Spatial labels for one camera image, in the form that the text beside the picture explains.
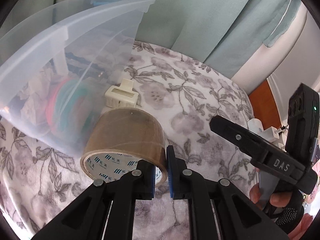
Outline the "gloved human hand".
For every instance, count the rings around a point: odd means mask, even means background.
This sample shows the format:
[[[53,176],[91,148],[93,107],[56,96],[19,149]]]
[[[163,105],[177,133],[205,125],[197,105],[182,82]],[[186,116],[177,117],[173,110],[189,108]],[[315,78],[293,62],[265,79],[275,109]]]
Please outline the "gloved human hand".
[[[285,208],[288,206],[295,191],[296,187],[292,186],[291,191],[273,193],[269,198],[269,202],[274,207]],[[249,198],[257,207],[262,209],[261,205],[258,204],[260,197],[260,187],[259,183],[257,183],[250,189]],[[305,213],[299,224],[288,234],[289,239],[301,239],[312,222],[313,216],[308,213]]]

